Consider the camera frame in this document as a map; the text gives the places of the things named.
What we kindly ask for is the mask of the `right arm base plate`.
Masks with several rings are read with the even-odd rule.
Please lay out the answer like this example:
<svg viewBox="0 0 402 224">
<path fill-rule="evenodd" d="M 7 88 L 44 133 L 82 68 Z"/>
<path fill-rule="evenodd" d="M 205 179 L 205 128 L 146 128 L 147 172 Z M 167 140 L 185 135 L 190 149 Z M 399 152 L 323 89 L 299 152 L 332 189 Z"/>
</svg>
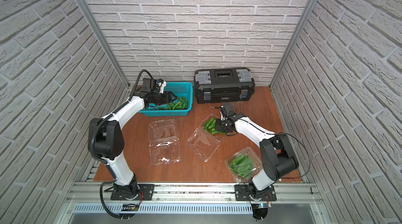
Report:
<svg viewBox="0 0 402 224">
<path fill-rule="evenodd" d="M 258 190 L 253 184 L 234 185 L 234 194 L 236 201 L 242 202 L 275 202 L 277 201 L 276 192 L 273 185 L 263 190 Z"/>
</svg>

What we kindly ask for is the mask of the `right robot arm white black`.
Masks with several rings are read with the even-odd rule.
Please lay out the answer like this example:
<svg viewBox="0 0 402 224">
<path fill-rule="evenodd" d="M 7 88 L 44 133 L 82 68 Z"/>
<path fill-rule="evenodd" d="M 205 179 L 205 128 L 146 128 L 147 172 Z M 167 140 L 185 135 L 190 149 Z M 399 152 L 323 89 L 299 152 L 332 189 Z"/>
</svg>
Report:
<svg viewBox="0 0 402 224">
<path fill-rule="evenodd" d="M 299 162 L 286 133 L 274 133 L 264 129 L 243 113 L 236 113 L 230 103 L 219 107 L 221 117 L 216 130 L 225 134 L 239 133 L 260 148 L 262 170 L 252 177 L 255 191 L 262 191 L 279 179 L 298 169 Z"/>
</svg>

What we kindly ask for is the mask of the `clear clamshell container with peppers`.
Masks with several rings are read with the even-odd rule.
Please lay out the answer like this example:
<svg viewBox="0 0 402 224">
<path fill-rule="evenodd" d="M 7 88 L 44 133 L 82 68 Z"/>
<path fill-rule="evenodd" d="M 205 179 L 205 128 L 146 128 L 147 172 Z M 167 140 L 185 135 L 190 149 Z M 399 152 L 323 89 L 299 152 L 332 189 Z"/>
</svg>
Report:
<svg viewBox="0 0 402 224">
<path fill-rule="evenodd" d="M 148 141 L 152 166 L 181 161 L 181 146 L 176 119 L 151 122 L 148 129 Z"/>
</svg>

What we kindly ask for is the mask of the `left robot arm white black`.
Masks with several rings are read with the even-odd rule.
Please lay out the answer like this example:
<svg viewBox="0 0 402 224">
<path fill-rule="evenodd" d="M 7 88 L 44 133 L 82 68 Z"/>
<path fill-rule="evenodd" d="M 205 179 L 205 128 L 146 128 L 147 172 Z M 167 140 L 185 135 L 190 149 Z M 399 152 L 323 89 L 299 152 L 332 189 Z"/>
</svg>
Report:
<svg viewBox="0 0 402 224">
<path fill-rule="evenodd" d="M 116 191 L 133 198 L 138 194 L 135 174 L 124 157 L 125 141 L 122 128 L 139 111 L 150 104 L 155 106 L 174 102 L 178 97 L 172 92 L 138 92 L 121 106 L 102 118 L 90 121 L 88 150 L 91 156 L 105 164 L 113 178 Z"/>
</svg>

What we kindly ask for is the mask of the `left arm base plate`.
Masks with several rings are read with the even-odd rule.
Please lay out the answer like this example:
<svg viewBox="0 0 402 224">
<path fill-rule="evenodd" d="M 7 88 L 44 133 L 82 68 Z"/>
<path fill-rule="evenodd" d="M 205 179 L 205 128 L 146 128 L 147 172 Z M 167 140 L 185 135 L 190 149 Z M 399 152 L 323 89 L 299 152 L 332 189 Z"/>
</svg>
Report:
<svg viewBox="0 0 402 224">
<path fill-rule="evenodd" d="M 112 201 L 150 201 L 153 197 L 155 189 L 154 184 L 133 184 L 127 186 L 120 186 L 114 184 L 112 191 Z"/>
</svg>

